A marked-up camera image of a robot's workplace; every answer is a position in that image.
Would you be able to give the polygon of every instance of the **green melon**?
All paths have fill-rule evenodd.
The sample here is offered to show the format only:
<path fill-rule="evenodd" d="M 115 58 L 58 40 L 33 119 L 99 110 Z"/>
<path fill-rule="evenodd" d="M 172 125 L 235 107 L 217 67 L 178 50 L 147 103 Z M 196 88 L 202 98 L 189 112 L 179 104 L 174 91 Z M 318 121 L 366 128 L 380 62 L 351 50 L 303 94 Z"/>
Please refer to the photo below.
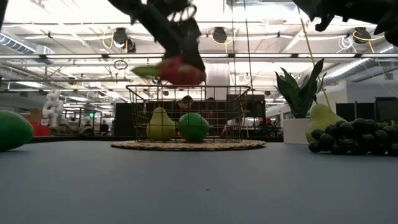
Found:
<path fill-rule="evenodd" d="M 178 121 L 181 136 L 190 142 L 200 142 L 209 133 L 209 122 L 198 113 L 186 113 Z"/>
<path fill-rule="evenodd" d="M 30 142 L 33 127 L 23 116 L 0 110 L 0 151 L 15 149 Z"/>

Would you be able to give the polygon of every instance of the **pear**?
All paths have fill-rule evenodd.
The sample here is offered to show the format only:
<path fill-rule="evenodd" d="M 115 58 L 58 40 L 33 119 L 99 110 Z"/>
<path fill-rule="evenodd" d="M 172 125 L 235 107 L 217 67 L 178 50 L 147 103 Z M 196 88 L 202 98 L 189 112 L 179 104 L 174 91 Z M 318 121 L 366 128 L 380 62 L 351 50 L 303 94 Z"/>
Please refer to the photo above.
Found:
<path fill-rule="evenodd" d="M 317 104 L 313 106 L 310 112 L 310 124 L 305 132 L 308 143 L 314 141 L 314 138 L 311 136 L 313 130 L 321 129 L 324 131 L 329 125 L 336 124 L 337 121 L 346 120 L 335 114 L 327 105 Z"/>
<path fill-rule="evenodd" d="M 151 141 L 168 141 L 175 136 L 175 122 L 161 107 L 154 110 L 147 125 L 147 136 Z"/>

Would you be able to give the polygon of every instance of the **grapes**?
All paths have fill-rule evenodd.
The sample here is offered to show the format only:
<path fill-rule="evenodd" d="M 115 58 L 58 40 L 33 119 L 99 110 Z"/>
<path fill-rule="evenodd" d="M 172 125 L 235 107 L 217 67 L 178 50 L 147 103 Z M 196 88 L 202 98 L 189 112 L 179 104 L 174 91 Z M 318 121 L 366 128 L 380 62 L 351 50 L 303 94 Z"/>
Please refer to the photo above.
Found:
<path fill-rule="evenodd" d="M 385 131 L 377 130 L 373 133 L 377 143 L 386 144 L 389 142 L 388 134 Z"/>
<path fill-rule="evenodd" d="M 346 138 L 353 139 L 355 137 L 354 129 L 349 125 L 349 123 L 340 125 L 340 131 Z"/>
<path fill-rule="evenodd" d="M 319 139 L 319 146 L 322 151 L 327 152 L 335 145 L 335 139 L 333 136 L 327 133 L 323 133 Z"/>
<path fill-rule="evenodd" d="M 378 123 L 377 124 L 377 130 L 383 130 L 386 127 L 384 123 Z"/>
<path fill-rule="evenodd" d="M 326 130 L 326 133 L 330 134 L 331 136 L 333 136 L 334 138 L 338 139 L 340 136 L 340 130 L 337 128 L 336 125 L 329 125 Z"/>
<path fill-rule="evenodd" d="M 364 134 L 367 130 L 367 127 L 368 127 L 368 123 L 366 122 L 365 119 L 362 119 L 362 118 L 356 119 L 353 123 L 353 129 L 354 129 L 355 133 L 358 133 L 358 134 Z"/>
<path fill-rule="evenodd" d="M 355 121 L 338 121 L 324 131 L 315 129 L 311 133 L 316 139 L 308 146 L 314 153 L 330 151 L 342 155 L 350 152 L 354 155 L 383 155 L 398 157 L 398 124 L 386 126 L 370 119 L 358 118 Z"/>
<path fill-rule="evenodd" d="M 338 145 L 342 152 L 355 151 L 356 143 L 352 139 L 340 139 Z"/>
<path fill-rule="evenodd" d="M 397 134 L 397 131 L 396 131 L 395 128 L 393 128 L 393 127 L 385 127 L 385 128 L 383 128 L 383 131 L 385 131 L 387 133 L 388 140 L 390 140 L 390 142 L 395 140 L 396 134 Z"/>
<path fill-rule="evenodd" d="M 342 125 L 342 124 L 344 124 L 344 123 L 346 123 L 345 121 L 337 121 L 336 122 L 336 127 L 337 128 L 340 128 L 340 125 Z"/>
<path fill-rule="evenodd" d="M 312 133 L 311 133 L 311 136 L 312 136 L 315 140 L 319 141 L 319 139 L 321 138 L 321 135 L 322 135 L 323 133 L 325 133 L 325 132 L 322 131 L 321 129 L 314 129 L 314 130 L 312 131 Z"/>
<path fill-rule="evenodd" d="M 308 145 L 308 148 L 310 149 L 311 152 L 313 153 L 318 153 L 321 151 L 319 147 L 319 142 L 318 141 L 313 141 Z"/>
<path fill-rule="evenodd" d="M 377 123 L 373 120 L 367 119 L 366 120 L 366 131 L 368 133 L 372 133 L 375 130 L 377 130 Z"/>

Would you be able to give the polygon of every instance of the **round mat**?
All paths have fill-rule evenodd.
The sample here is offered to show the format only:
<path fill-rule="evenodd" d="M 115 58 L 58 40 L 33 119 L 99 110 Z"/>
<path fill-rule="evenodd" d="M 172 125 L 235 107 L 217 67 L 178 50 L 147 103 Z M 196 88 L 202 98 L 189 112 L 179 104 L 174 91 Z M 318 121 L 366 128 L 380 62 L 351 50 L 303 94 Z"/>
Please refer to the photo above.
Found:
<path fill-rule="evenodd" d="M 185 140 L 169 142 L 115 142 L 112 147 L 123 149 L 153 150 L 153 151 L 231 151 L 259 149 L 266 145 L 264 141 L 242 140 L 241 142 L 222 142 L 205 139 L 201 143 L 188 143 Z"/>

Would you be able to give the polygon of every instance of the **blue table surface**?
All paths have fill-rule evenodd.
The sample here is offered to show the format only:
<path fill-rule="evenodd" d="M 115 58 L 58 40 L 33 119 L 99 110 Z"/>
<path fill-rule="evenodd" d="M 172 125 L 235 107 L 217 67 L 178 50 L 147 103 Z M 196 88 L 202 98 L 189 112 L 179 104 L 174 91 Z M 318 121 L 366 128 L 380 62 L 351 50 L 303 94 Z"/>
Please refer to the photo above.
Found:
<path fill-rule="evenodd" d="M 110 142 L 0 153 L 0 223 L 398 223 L 398 158 L 268 143 L 229 152 Z"/>

